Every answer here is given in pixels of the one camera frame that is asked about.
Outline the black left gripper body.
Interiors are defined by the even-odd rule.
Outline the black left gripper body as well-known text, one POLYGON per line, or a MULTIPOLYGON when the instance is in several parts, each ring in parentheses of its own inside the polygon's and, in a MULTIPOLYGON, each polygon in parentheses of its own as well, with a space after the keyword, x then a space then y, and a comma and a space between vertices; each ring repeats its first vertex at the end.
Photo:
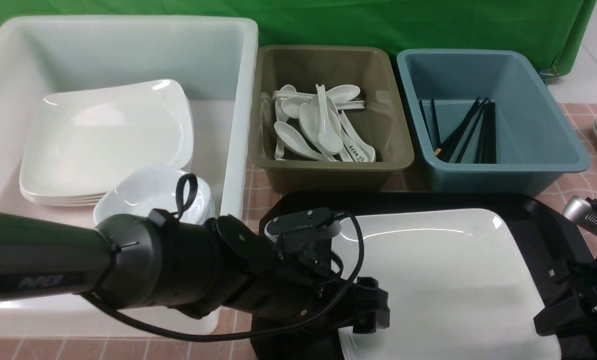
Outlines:
POLYGON ((361 244, 356 264, 344 278, 344 262, 330 244, 276 255, 264 271, 249 271, 248 280, 224 305, 270 321, 273 335, 349 327, 357 334, 385 330, 390 326, 388 292, 376 278, 360 276, 364 260, 361 244))

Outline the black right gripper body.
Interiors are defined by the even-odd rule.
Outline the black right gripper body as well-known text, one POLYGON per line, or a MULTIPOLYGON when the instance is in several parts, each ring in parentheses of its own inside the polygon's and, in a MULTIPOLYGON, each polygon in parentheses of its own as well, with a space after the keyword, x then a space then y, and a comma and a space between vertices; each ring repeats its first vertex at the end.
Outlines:
POLYGON ((560 292, 534 317, 537 335, 587 337, 597 358, 597 257, 591 263, 558 260, 548 275, 560 292))

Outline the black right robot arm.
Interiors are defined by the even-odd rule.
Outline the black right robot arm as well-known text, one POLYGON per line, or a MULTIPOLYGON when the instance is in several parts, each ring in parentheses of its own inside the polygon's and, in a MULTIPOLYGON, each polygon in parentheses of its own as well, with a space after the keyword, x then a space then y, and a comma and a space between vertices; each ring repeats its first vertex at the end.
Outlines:
POLYGON ((590 263, 557 260, 548 276, 560 290, 534 317, 537 335, 587 337, 597 358, 597 257, 590 263))

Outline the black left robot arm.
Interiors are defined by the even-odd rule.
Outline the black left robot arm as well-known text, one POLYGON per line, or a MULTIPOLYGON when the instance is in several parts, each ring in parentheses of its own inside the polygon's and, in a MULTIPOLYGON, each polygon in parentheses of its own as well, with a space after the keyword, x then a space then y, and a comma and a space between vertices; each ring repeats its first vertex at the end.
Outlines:
POLYGON ((272 241, 233 215, 198 225, 155 209, 83 228, 0 212, 0 301, 75 294, 136 330, 196 343, 388 328, 387 292, 360 276, 365 244, 352 214, 318 208, 281 226, 272 241), (192 335, 123 314, 154 306, 193 319, 223 306, 277 327, 192 335))

